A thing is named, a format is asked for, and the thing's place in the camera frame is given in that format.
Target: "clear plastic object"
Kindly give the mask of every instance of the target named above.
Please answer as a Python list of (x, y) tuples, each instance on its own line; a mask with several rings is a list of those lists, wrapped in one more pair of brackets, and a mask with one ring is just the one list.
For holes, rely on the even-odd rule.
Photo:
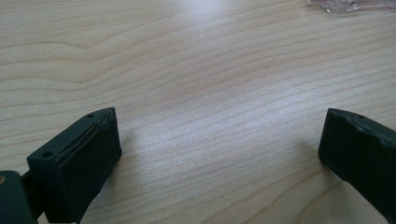
[(310, 2), (320, 3), (326, 11), (335, 14), (396, 10), (396, 0), (310, 0)]

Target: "hole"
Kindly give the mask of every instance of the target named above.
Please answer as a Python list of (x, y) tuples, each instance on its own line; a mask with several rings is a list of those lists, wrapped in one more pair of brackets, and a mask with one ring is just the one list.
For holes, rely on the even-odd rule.
[(0, 184), (3, 184), (4, 181), (6, 181), (6, 177), (3, 175), (0, 175)]
[(43, 153), (43, 157), (44, 157), (44, 158), (48, 158), (48, 157), (50, 157), (50, 156), (52, 156), (52, 155), (53, 155), (52, 152), (44, 152), (44, 153)]

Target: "wood grain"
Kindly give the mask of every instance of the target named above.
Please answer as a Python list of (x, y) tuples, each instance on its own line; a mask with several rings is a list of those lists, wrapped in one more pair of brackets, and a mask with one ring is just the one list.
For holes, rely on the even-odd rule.
[(329, 107), (396, 129), (395, 20), (300, 0), (2, 1), (0, 169), (115, 106), (123, 155), (82, 223), (386, 223), (317, 150)]

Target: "wooden table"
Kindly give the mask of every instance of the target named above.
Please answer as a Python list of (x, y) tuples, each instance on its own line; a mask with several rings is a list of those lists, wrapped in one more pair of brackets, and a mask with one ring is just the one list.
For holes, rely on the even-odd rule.
[(396, 129), (396, 14), (5, 0), (0, 74), (1, 170), (116, 107), (123, 155), (82, 223), (386, 223), (317, 152), (329, 107)]

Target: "dark green object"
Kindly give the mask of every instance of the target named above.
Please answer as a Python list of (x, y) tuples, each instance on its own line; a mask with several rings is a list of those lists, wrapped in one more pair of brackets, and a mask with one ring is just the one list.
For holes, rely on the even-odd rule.
[(20, 175), (15, 171), (0, 171), (0, 223), (36, 224)]
[[(33, 217), (45, 212), (49, 222), (79, 223), (120, 155), (114, 108), (76, 121), (27, 158), (30, 171), (22, 181)], [(18, 211), (6, 207), (6, 213)]]
[(318, 154), (389, 223), (395, 223), (396, 132), (362, 115), (329, 109)]

